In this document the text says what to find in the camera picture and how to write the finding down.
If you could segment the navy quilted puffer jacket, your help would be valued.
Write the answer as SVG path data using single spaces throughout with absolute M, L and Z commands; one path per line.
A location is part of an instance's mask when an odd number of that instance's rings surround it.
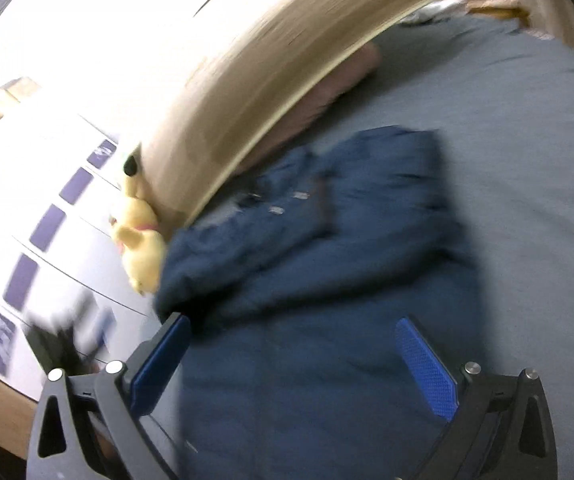
M 411 315 L 483 356 L 483 302 L 439 137 L 398 127 L 296 148 L 215 226 L 179 232 L 154 298 L 188 317 L 185 479 L 391 479 L 443 428 L 396 348 Z

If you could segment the yellow plush toy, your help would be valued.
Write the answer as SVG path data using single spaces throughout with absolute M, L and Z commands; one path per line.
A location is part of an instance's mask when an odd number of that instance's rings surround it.
M 111 237 L 119 249 L 130 287 L 140 296 L 154 295 L 160 285 L 166 243 L 158 216 L 139 196 L 139 148 L 127 156 L 122 170 L 122 198 L 109 219 Z

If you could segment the white wardrobe with purple tiles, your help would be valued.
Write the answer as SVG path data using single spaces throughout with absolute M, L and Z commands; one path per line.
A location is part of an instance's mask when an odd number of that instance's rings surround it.
M 151 298 L 130 288 L 109 219 L 126 148 L 75 107 L 18 79 L 0 88 L 0 380 L 37 399 L 45 374 L 25 334 L 83 321 L 75 345 L 123 360 L 153 330 Z

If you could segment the wooden bed headboard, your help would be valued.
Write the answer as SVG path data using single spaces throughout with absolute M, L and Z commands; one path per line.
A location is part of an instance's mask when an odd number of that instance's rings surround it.
M 267 131 L 346 58 L 433 0 L 211 0 L 156 128 L 140 144 L 142 196 L 171 235 L 196 220 Z

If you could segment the grey bed cover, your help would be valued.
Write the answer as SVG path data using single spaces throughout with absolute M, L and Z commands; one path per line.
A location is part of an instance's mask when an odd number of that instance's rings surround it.
M 190 229 L 232 216 L 296 148 L 323 154 L 384 127 L 436 133 L 479 273 L 483 356 L 452 359 L 416 320 L 452 367 L 473 361 L 487 373 L 541 374 L 559 474 L 574 479 L 574 51 L 485 18 L 395 26 L 377 46 L 372 76 L 285 155 L 226 184 Z M 180 478 L 182 370 L 163 417 Z

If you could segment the pink pillow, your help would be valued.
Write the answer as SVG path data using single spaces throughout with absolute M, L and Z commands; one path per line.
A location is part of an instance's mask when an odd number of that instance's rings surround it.
M 239 176 L 260 166 L 304 133 L 345 93 L 372 74 L 381 62 L 379 48 L 368 42 L 334 68 L 293 105 L 262 137 L 234 171 Z

